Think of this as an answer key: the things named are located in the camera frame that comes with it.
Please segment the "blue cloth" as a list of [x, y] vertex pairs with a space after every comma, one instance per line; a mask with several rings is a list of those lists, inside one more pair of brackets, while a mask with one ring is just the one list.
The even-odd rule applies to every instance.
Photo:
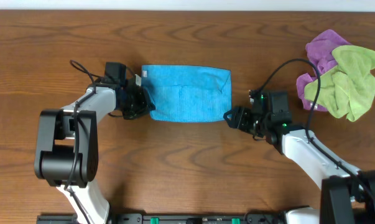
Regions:
[[194, 65], [143, 65], [142, 86], [156, 121], [210, 123], [232, 107], [231, 71]]

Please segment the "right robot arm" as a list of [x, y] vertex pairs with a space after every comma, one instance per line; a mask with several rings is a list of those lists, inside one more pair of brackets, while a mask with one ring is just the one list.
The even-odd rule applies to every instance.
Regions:
[[286, 92], [252, 92], [249, 99], [250, 108], [237, 106], [224, 114], [228, 126], [274, 146], [321, 191], [320, 209], [288, 210], [281, 223], [375, 223], [375, 170], [347, 163], [312, 131], [294, 124]]

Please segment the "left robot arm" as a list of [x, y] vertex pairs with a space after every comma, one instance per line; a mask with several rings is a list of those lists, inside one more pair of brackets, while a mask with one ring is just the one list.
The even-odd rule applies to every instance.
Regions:
[[60, 109], [40, 113], [34, 159], [39, 179], [59, 190], [74, 209], [72, 215], [39, 215], [37, 223], [119, 223], [95, 179], [98, 170], [98, 124], [105, 116], [133, 120], [154, 109], [140, 76], [122, 63], [108, 62], [103, 75], [89, 72], [85, 93]]

